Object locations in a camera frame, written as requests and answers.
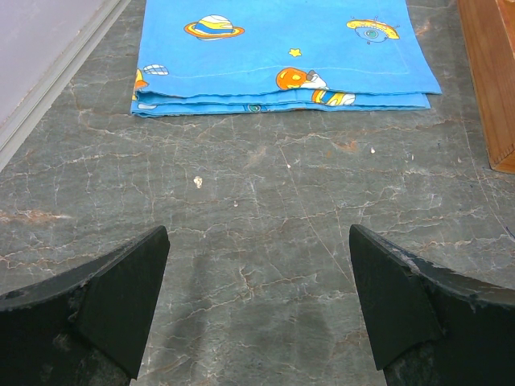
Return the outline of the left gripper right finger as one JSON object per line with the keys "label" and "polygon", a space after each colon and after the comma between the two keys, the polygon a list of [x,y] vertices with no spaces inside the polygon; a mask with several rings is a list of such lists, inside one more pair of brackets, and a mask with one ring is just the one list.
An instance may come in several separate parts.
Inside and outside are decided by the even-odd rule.
{"label": "left gripper right finger", "polygon": [[512,385],[514,291],[350,228],[353,276],[389,385]]}

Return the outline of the aluminium frame rail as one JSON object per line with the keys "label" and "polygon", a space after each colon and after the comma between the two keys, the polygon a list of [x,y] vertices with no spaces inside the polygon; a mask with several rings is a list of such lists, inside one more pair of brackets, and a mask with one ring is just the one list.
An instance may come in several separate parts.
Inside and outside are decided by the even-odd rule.
{"label": "aluminium frame rail", "polygon": [[126,1],[1,3],[3,166],[127,4]]}

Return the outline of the wooden compartment tray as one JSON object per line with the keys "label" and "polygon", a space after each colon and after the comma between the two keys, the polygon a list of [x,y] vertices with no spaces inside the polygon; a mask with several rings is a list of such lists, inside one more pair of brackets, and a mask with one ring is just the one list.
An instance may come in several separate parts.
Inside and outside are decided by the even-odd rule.
{"label": "wooden compartment tray", "polygon": [[514,172],[514,2],[458,1],[490,167]]}

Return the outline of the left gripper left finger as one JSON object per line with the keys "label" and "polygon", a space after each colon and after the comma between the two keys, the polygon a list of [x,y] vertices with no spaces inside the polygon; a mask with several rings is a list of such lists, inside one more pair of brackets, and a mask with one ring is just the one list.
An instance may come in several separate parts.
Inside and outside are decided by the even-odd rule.
{"label": "left gripper left finger", "polygon": [[3,385],[137,379],[170,249],[158,226],[67,272],[1,296]]}

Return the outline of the blue space print cloth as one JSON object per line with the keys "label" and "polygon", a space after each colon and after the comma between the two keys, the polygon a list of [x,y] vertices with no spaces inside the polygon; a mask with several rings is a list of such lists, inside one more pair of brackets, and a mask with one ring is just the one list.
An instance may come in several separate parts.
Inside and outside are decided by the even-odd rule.
{"label": "blue space print cloth", "polygon": [[427,109],[403,1],[149,1],[131,113]]}

